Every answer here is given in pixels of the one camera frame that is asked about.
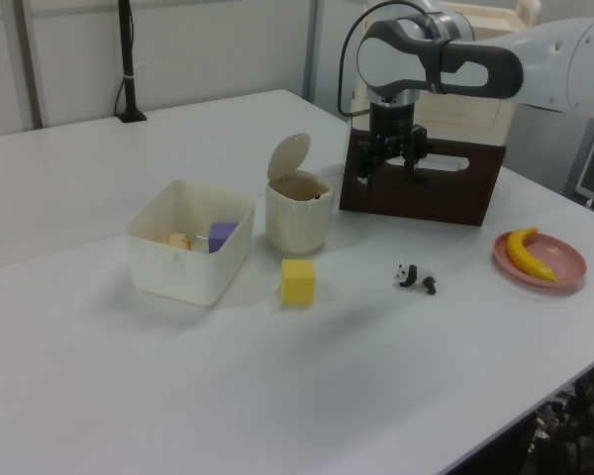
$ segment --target panda figurine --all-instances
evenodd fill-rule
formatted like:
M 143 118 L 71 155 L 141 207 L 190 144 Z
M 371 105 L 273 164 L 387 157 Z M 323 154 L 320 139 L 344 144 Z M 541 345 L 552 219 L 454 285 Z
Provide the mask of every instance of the panda figurine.
M 412 284 L 424 285 L 429 295 L 436 295 L 436 276 L 424 267 L 401 264 L 398 266 L 395 279 L 401 287 L 409 287 Z

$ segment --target plate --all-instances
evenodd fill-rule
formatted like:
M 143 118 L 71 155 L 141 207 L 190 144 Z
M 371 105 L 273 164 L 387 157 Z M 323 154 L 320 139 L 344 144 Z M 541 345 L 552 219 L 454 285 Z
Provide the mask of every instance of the plate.
M 506 251 L 509 234 L 504 233 L 495 239 L 493 255 L 501 267 L 524 282 L 540 287 L 569 287 L 580 282 L 587 272 L 585 259 L 576 249 L 556 237 L 537 233 L 529 237 L 524 244 L 530 254 L 554 271 L 557 280 L 551 282 L 530 276 L 522 272 L 509 257 Z

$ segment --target yellow banana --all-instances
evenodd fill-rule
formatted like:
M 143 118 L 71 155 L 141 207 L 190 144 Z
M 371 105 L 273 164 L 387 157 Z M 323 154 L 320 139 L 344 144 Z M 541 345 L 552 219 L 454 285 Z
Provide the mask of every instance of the yellow banana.
M 526 274 L 556 282 L 556 276 L 552 269 L 530 254 L 524 246 L 524 241 L 538 231 L 537 228 L 530 228 L 529 230 L 511 232 L 506 242 L 506 251 L 513 263 Z

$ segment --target yellow cube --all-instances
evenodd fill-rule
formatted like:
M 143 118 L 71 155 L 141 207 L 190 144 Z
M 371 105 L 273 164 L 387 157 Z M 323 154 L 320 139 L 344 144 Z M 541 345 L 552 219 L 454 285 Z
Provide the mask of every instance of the yellow cube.
M 315 300 L 315 266 L 311 259 L 281 261 L 281 301 L 287 305 L 311 305 Z

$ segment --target white wall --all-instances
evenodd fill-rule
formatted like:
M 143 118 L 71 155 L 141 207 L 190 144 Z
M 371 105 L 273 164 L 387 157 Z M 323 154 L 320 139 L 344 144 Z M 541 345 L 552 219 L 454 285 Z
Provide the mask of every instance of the white wall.
M 18 40 L 13 31 L 15 22 L 9 6 L 10 2 L 2 1 L 1 5 L 0 1 L 0 136 L 32 127 Z
M 594 0 L 541 1 L 542 22 L 594 16 Z M 339 117 L 337 84 L 340 54 L 347 31 L 362 13 L 364 3 L 366 0 L 319 0 L 310 99 Z M 463 0 L 455 3 L 514 9 L 517 0 Z M 345 110 L 349 108 L 356 78 L 353 59 L 358 41 L 359 35 L 355 35 L 346 56 L 343 94 Z M 504 164 L 561 193 L 587 130 L 587 119 L 518 107 L 506 143 Z
M 144 112 L 269 89 L 302 95 L 310 0 L 132 0 Z M 112 115 L 122 78 L 116 0 L 31 0 L 45 126 Z

